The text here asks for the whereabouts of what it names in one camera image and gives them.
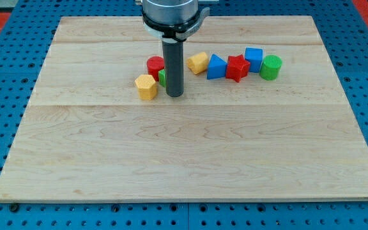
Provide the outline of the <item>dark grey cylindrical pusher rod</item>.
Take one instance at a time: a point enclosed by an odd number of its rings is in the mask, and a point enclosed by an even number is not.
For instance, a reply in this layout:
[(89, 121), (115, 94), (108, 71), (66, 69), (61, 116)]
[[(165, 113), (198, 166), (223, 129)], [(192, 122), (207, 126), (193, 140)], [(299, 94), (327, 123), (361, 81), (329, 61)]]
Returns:
[(184, 92), (183, 42), (162, 42), (165, 70), (165, 89), (170, 97)]

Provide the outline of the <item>black and white mount clamp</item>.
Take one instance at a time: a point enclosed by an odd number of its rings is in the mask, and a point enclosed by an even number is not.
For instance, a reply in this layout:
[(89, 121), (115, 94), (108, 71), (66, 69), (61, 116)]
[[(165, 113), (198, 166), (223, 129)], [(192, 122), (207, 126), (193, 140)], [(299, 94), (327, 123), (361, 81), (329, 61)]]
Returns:
[(185, 22), (174, 25), (161, 24), (150, 19), (142, 11), (142, 21), (145, 30), (155, 38), (167, 43), (185, 42), (188, 37), (195, 34), (201, 27), (204, 19), (210, 15), (210, 8), (198, 10), (196, 14)]

